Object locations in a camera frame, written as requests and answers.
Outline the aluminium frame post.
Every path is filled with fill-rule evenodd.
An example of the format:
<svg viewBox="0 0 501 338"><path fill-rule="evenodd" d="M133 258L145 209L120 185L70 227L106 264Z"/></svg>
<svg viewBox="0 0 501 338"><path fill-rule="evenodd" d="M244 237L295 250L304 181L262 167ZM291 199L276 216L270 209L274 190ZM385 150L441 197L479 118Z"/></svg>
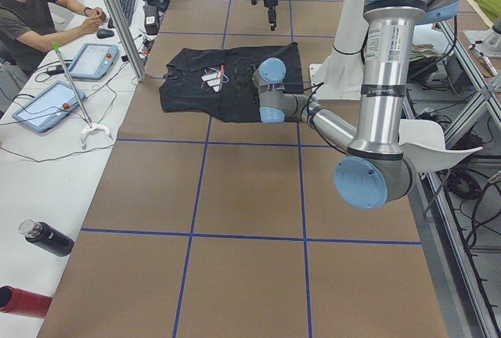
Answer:
<svg viewBox="0 0 501 338"><path fill-rule="evenodd" d="M124 48L125 54L128 57L129 63L135 73L138 82L142 82L146 77L146 71L139 56L139 52L135 46L128 22L124 16L121 5L118 0L103 0L106 8L110 12L115 29L118 32L121 44Z"/></svg>

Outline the seated person in grey shirt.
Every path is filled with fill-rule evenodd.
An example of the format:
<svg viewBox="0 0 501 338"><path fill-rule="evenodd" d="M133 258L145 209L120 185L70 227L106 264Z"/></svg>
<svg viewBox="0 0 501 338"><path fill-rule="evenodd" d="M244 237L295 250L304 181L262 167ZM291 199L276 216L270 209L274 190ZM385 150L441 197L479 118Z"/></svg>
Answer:
<svg viewBox="0 0 501 338"><path fill-rule="evenodd" d="M58 31L50 3L84 16L84 22L67 31ZM1 43L16 65L31 76L52 50L53 43L66 45L94 34L105 19L100 7L90 8L77 0L1 0Z"/></svg>

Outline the white plastic chair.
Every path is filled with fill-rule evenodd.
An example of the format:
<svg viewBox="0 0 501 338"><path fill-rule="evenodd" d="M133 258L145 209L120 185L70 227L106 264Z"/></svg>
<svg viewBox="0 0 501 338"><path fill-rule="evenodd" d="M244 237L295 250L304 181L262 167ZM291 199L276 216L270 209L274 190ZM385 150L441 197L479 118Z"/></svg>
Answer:
<svg viewBox="0 0 501 338"><path fill-rule="evenodd" d="M432 120L401 119L398 144L417 172L450 169L482 147L449 150L445 148L442 127Z"/></svg>

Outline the red cylinder bottle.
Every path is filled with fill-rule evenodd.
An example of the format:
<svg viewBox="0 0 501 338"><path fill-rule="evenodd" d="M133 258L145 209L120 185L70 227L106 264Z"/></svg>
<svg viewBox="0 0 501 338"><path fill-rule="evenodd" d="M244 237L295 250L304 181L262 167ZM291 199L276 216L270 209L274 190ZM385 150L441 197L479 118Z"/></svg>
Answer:
<svg viewBox="0 0 501 338"><path fill-rule="evenodd" d="M1 313L31 318L45 318L52 297L12 286L1 287Z"/></svg>

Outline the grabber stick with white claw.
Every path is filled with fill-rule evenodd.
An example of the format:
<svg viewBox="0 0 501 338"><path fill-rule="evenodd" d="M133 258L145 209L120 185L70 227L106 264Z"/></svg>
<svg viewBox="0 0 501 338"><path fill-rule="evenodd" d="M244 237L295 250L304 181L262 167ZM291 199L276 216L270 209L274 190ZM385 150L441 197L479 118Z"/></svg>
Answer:
<svg viewBox="0 0 501 338"><path fill-rule="evenodd" d="M79 93L78 89L76 88L74 80L70 76L70 72L69 72L69 70L68 70L68 68L63 60L62 53L59 50L59 46L55 41L52 42L52 48L55 51L55 53L58 57L58 60L60 61L61 65L62 65L63 73L64 73L70 87L72 88L72 90L74 92L77 103L78 103L79 107L81 108L82 113L84 114L84 121L86 123L86 126L84 127L84 129L82 130L82 132L80 134L80 141L81 141L82 149L87 148L87 137L95 131L103 131L110 139L112 139L113 137L111 135L110 129L104 124L94 122L91 119L90 115L88 114L88 111L85 108L85 105L82 101L82 98L80 97L80 93Z"/></svg>

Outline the black computer mouse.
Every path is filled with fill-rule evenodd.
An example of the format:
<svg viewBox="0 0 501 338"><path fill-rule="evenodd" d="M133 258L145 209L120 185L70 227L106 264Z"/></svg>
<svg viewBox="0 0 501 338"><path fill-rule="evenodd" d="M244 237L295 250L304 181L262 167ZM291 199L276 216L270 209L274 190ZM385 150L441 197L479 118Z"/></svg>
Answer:
<svg viewBox="0 0 501 338"><path fill-rule="evenodd" d="M105 38L111 38L114 36L114 32L110 29L99 29L97 32L96 32L96 37L98 39L105 39Z"/></svg>

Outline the far blue teach pendant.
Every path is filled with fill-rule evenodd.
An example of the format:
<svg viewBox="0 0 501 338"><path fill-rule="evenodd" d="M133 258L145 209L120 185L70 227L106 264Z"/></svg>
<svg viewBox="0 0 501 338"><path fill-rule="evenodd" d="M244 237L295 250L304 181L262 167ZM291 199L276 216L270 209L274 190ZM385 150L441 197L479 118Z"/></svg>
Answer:
<svg viewBox="0 0 501 338"><path fill-rule="evenodd" d="M85 43L68 67L70 76L78 80L101 80L108 74L117 56L117 45Z"/></svg>

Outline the black graphic t-shirt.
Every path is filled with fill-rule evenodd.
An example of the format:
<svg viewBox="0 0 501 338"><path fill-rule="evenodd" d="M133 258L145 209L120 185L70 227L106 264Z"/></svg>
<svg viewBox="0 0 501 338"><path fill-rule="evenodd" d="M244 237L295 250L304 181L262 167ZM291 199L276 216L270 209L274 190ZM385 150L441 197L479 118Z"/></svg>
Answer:
<svg viewBox="0 0 501 338"><path fill-rule="evenodd" d="M303 92L298 45L266 45L234 49L182 49L168 64L159 87L164 112L201 111L224 122L261 120L258 90L251 78L268 58L284 62L285 91Z"/></svg>

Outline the blue teach pendant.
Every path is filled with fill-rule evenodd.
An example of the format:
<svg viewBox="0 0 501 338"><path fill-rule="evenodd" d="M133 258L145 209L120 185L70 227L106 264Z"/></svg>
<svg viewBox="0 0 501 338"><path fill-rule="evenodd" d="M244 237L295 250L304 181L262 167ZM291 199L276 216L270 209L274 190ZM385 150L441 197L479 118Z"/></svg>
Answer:
<svg viewBox="0 0 501 338"><path fill-rule="evenodd" d="M85 43L68 67L70 76L78 80L101 80L108 74L117 56L117 45Z"/></svg>
<svg viewBox="0 0 501 338"><path fill-rule="evenodd" d="M37 133L47 132L78 106L72 87L56 81L28 103L21 106L12 118Z"/></svg>

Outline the black water bottle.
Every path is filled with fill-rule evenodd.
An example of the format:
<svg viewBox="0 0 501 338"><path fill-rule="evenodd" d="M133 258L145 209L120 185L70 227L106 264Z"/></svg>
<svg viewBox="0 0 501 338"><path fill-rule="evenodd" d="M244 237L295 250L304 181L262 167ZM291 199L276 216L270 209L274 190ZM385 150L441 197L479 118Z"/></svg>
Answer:
<svg viewBox="0 0 501 338"><path fill-rule="evenodd" d="M70 237L43 221L27 219L20 224L18 231L27 242L58 257L69 255L74 246L74 241Z"/></svg>

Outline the black keyboard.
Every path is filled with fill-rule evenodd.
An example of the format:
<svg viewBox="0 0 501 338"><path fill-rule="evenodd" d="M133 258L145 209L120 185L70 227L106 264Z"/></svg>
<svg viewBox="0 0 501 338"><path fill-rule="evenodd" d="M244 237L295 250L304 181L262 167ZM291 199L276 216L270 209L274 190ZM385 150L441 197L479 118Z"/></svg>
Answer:
<svg viewBox="0 0 501 338"><path fill-rule="evenodd" d="M124 14L124 18L127 21L128 26L130 27L132 24L132 19L135 11L135 5L137 0L118 0L122 12Z"/></svg>

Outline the near blue teach pendant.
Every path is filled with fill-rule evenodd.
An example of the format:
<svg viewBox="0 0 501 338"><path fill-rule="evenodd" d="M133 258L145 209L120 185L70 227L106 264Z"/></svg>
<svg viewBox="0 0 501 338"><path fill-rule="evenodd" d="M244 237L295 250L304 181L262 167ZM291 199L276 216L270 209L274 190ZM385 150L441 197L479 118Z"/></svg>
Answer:
<svg viewBox="0 0 501 338"><path fill-rule="evenodd" d="M72 87L56 81L28 103L21 106L12 118L37 133L47 132L78 106Z"/></svg>

